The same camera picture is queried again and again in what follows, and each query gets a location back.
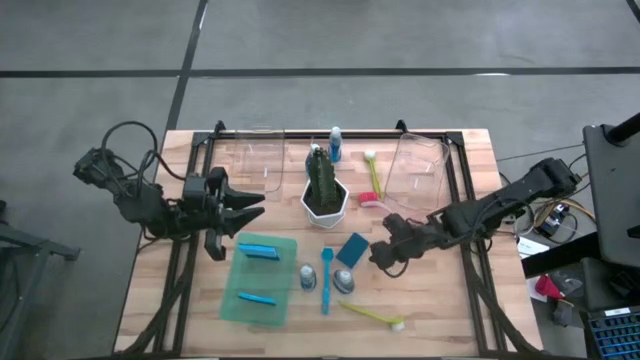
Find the yellow brush handle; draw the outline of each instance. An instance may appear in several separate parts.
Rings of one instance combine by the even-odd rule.
[[[369,168],[371,169],[371,181],[373,182],[373,190],[378,194],[378,198],[382,200],[382,192],[380,191],[380,183],[378,182],[378,173],[373,160],[369,160]]]
[[[340,305],[342,305],[342,306],[346,307],[347,309],[349,309],[349,310],[353,310],[353,311],[355,311],[355,312],[357,312],[357,313],[360,313],[360,314],[362,314],[362,315],[366,315],[366,316],[371,317],[371,318],[374,318],[374,319],[376,319],[376,320],[380,320],[380,321],[385,322],[385,323],[387,323],[387,324],[392,323],[391,319],[387,319],[387,318],[386,318],[386,317],[384,317],[384,316],[380,316],[380,315],[374,314],[374,313],[372,313],[372,312],[369,312],[369,311],[367,311],[367,310],[365,310],[365,309],[363,309],[363,308],[361,308],[361,307],[355,306],[355,305],[353,305],[353,304],[349,304],[349,303],[344,302],[344,301],[338,301],[338,303],[339,303]]]

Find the green tray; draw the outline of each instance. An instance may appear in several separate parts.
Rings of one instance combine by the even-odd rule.
[[[234,251],[220,318],[254,325],[283,326],[287,319],[298,243],[293,239],[242,233],[238,235],[236,244],[273,246],[278,250],[280,260],[249,258],[240,251]],[[238,294],[241,292],[273,298],[276,305],[240,299]]]

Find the concrete floor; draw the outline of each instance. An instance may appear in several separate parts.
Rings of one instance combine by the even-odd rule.
[[[0,71],[178,70],[197,5],[0,0],[0,34],[9,35],[0,39]],[[194,69],[640,65],[640,25],[625,0],[211,0],[202,25]],[[162,134],[176,83],[0,78],[0,198],[9,202],[8,219],[83,249],[76,263],[49,264],[24,358],[110,352],[139,229],[106,192],[71,172],[120,121]],[[388,128],[405,119],[414,128],[488,128],[500,159],[580,143],[583,126],[636,113],[638,93],[640,75],[200,78],[188,82],[177,128],[212,128],[219,119],[237,129]],[[149,140],[125,131],[111,147],[136,163]],[[500,162],[500,170],[516,179],[543,157]],[[588,191],[576,199],[592,208]],[[578,329],[555,327],[545,307],[536,311],[547,350],[584,355]]]

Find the red object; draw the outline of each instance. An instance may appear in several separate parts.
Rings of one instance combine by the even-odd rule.
[[[378,194],[376,194],[373,191],[368,193],[362,193],[358,195],[358,200],[360,201],[360,204],[365,202],[370,202],[370,201],[378,201]]]
[[[547,275],[540,276],[536,283],[536,291],[540,295],[546,295],[553,299],[564,299],[564,294]]]

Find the cactus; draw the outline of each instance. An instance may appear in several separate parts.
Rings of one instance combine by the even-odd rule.
[[[332,214],[340,211],[342,199],[335,182],[335,172],[324,149],[316,149],[311,157],[309,168],[311,198],[309,199],[316,215]]]

